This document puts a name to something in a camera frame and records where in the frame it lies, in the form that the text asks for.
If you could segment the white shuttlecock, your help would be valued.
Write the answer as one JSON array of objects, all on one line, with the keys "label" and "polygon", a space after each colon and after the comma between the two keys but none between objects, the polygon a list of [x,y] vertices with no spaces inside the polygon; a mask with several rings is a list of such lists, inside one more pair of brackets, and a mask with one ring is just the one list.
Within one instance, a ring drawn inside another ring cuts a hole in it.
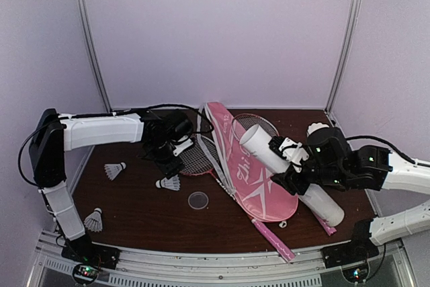
[{"label": "white shuttlecock", "polygon": [[157,180],[155,183],[158,189],[166,189],[178,192],[181,188],[181,182],[178,175]]},{"label": "white shuttlecock", "polygon": [[101,215],[102,210],[100,208],[95,208],[94,211],[85,218],[83,222],[85,228],[94,233],[102,232],[103,223]]},{"label": "white shuttlecock", "polygon": [[105,174],[110,181],[115,180],[117,176],[126,169],[126,163],[108,163],[103,166]]}]

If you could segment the clear plastic tube lid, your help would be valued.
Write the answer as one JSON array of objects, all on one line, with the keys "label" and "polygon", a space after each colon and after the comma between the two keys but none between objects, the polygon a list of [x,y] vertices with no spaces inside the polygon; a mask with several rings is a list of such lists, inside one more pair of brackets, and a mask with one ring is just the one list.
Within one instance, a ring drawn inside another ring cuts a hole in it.
[{"label": "clear plastic tube lid", "polygon": [[209,197],[204,192],[193,192],[189,195],[187,202],[194,210],[203,210],[208,206]]}]

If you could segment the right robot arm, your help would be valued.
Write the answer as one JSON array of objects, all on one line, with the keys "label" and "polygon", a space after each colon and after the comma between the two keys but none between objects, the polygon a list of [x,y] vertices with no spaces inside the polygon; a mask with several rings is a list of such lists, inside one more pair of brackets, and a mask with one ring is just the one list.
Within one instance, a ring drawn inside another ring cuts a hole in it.
[{"label": "right robot arm", "polygon": [[[306,139],[295,143],[273,137],[269,149],[287,162],[288,168],[276,171],[272,180],[292,195],[300,197],[317,187],[348,190],[407,190],[429,193],[429,162],[411,159],[394,145],[380,139],[379,145],[353,150],[349,139],[336,127],[320,125]],[[355,224],[352,241],[344,248],[351,261],[360,260],[370,242],[383,245],[397,238],[429,230],[429,203],[386,217],[375,217]]]}]

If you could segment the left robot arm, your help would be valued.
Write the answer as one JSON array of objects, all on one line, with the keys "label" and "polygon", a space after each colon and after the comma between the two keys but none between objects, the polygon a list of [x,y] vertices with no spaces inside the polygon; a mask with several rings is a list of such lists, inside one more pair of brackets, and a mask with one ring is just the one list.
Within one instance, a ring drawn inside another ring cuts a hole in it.
[{"label": "left robot arm", "polygon": [[158,116],[148,108],[104,114],[43,112],[36,129],[22,144],[28,150],[33,176],[22,179],[37,187],[46,199],[71,253],[83,263],[93,261],[97,249],[84,227],[67,187],[65,153],[83,147],[140,143],[144,154],[165,177],[182,168],[182,152],[193,146],[193,124],[182,110]]}]

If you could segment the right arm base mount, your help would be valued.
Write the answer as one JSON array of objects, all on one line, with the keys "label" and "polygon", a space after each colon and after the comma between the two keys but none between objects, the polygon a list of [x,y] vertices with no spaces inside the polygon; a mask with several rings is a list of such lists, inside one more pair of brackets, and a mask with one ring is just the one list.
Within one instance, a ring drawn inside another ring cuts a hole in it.
[{"label": "right arm base mount", "polygon": [[370,221],[356,223],[350,242],[321,249],[325,267],[328,269],[348,265],[379,255],[379,249],[370,241],[370,237]]}]

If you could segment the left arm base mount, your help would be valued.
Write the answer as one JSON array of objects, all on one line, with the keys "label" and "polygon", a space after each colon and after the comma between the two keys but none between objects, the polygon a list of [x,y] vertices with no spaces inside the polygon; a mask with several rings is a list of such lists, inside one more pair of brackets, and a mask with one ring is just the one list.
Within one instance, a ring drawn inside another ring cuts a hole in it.
[{"label": "left arm base mount", "polygon": [[74,240],[68,239],[64,233],[62,233],[62,238],[65,243],[61,252],[63,258],[95,268],[116,269],[120,250],[115,247],[95,244],[87,230],[84,230],[82,237]]}]

